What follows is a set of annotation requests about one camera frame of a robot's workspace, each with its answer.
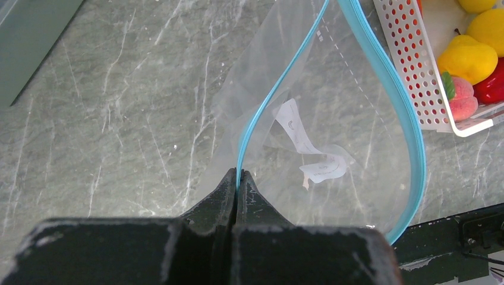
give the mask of white plastic basket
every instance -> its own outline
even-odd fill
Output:
[[[455,36],[454,29],[465,32],[474,18],[457,0],[422,0],[423,19],[416,0],[373,1],[422,129],[467,137],[504,121],[504,103],[480,106],[463,122],[453,120],[435,59]],[[504,0],[496,0],[496,7],[504,7]]]

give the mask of blue plastic strip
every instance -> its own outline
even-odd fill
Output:
[[[395,227],[386,234],[388,242],[392,244],[396,242],[396,240],[411,223],[424,194],[427,176],[427,163],[423,137],[420,130],[420,124],[418,123],[417,115],[415,114],[413,106],[410,102],[408,92],[402,84],[402,81],[390,59],[369,26],[366,16],[361,9],[359,0],[338,0],[338,2],[354,33],[355,38],[362,47],[367,59],[371,63],[376,75],[382,82],[387,94],[390,97],[390,102],[398,115],[406,142],[408,144],[409,161],[411,164],[410,193],[406,209],[401,214]],[[326,11],[328,3],[329,0],[325,0],[315,23],[308,32],[308,35],[301,44],[298,52],[275,83],[270,93],[266,96],[264,102],[254,114],[248,127],[246,127],[244,133],[242,134],[237,163],[237,189],[240,187],[240,175],[245,151],[252,132],[257,125],[257,121],[295,61],[307,47],[320,23],[320,20],[322,19],[322,15]]]

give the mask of paper label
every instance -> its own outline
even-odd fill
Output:
[[[342,156],[333,153],[322,153],[311,143],[301,122],[295,99],[288,100],[281,106],[276,115],[276,120],[294,143],[297,153],[325,155],[324,162],[300,167],[300,170],[310,180],[314,183],[320,183],[326,179],[340,178],[345,174],[347,163]]]

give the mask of marble tabletop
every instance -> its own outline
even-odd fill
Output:
[[[193,205],[223,134],[212,97],[273,3],[86,1],[0,111],[0,274],[45,218],[169,217]],[[362,3],[383,40],[371,0]],[[504,127],[424,140],[414,223],[504,202]]]

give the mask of plastic bag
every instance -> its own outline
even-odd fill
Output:
[[[226,131],[196,200],[239,160],[294,224],[376,227],[392,243],[411,222],[420,127],[358,0],[277,0],[212,112]]]

